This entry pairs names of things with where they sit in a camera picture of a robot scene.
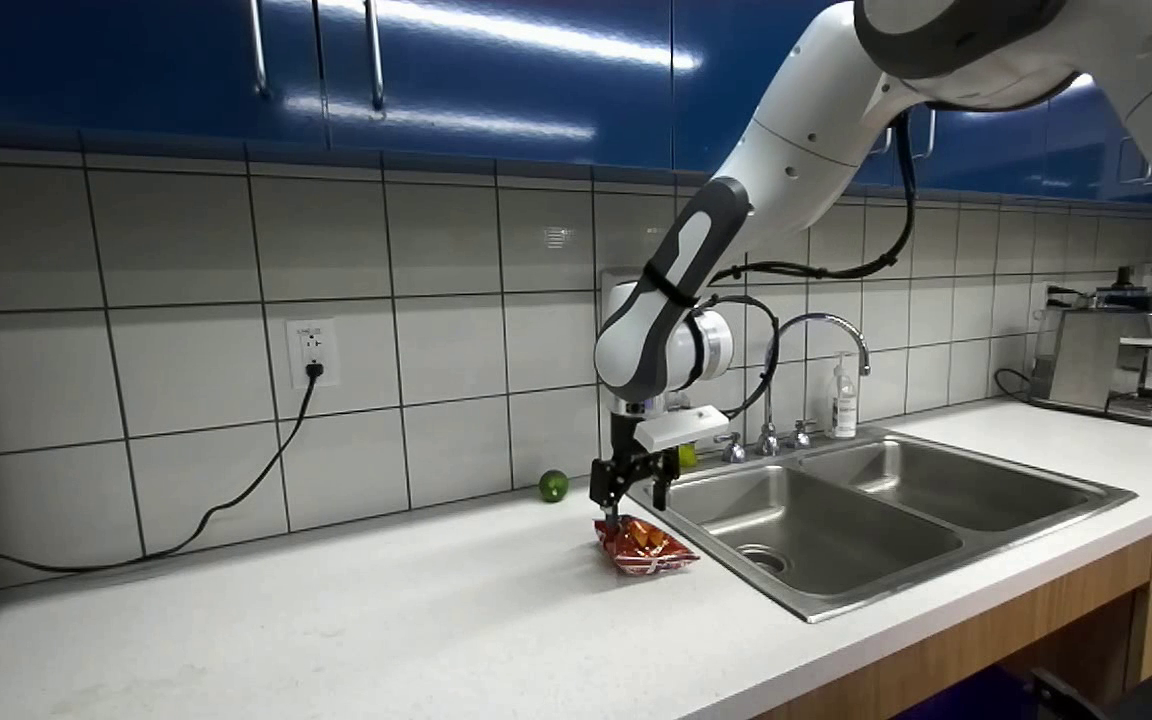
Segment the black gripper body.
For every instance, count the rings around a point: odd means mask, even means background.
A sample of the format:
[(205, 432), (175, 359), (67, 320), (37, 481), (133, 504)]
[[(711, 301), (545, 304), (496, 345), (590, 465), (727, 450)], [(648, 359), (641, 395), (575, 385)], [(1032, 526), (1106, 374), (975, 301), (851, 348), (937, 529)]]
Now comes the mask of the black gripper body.
[(660, 473), (675, 473), (675, 481), (681, 481), (675, 450), (645, 453), (630, 440), (637, 424), (641, 424), (637, 418), (623, 418), (623, 413), (613, 418), (613, 456), (590, 462), (589, 499), (590, 499), (590, 491), (606, 491), (619, 504), (630, 485), (641, 485), (641, 481), (654, 485)]

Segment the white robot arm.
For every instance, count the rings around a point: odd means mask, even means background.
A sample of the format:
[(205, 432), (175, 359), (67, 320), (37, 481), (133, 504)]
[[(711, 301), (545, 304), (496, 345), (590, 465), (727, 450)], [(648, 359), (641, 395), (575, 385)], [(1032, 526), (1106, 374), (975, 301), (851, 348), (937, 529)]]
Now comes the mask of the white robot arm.
[(1013, 113), (1086, 75), (1152, 164), (1152, 0), (837, 0), (778, 60), (753, 120), (664, 234), (597, 333), (597, 379), (619, 395), (613, 453), (589, 495), (681, 478), (675, 450), (727, 429), (664, 402), (708, 374), (682, 320), (715, 269), (788, 230), (810, 230), (874, 142), (919, 104)]

